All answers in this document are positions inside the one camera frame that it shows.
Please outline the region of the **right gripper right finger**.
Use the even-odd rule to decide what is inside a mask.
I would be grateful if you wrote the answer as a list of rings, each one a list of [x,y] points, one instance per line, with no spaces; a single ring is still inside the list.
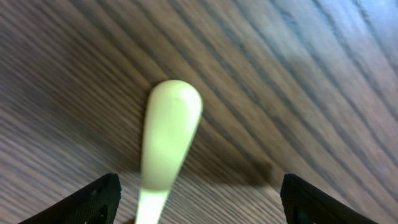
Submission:
[[[288,224],[376,224],[295,174],[284,175],[280,197]]]

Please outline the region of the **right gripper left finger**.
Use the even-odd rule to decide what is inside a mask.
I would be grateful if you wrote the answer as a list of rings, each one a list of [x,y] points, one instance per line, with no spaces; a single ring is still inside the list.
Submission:
[[[120,199],[119,176],[108,173],[21,224],[113,224]]]

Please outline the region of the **cream plastic knife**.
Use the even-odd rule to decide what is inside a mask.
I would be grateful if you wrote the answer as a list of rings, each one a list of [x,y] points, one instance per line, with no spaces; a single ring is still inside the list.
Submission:
[[[187,82],[167,80],[151,91],[143,126],[136,224],[159,222],[202,112],[202,98]]]

